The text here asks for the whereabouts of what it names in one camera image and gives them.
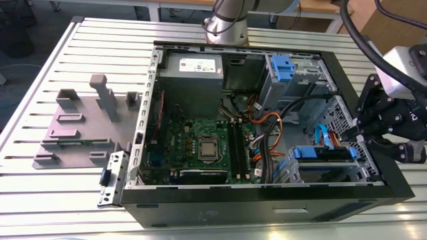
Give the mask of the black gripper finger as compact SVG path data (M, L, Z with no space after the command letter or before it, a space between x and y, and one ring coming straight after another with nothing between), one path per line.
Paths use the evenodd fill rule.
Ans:
M352 127L340 134L341 141L356 142L358 135L362 137L374 136L381 132L377 110L377 102L384 93L381 87L378 75L370 74L366 77L354 106Z
M406 142L393 143L382 136L360 134L356 136L356 140L401 164L424 164L427 161L427 150L422 140L408 140Z

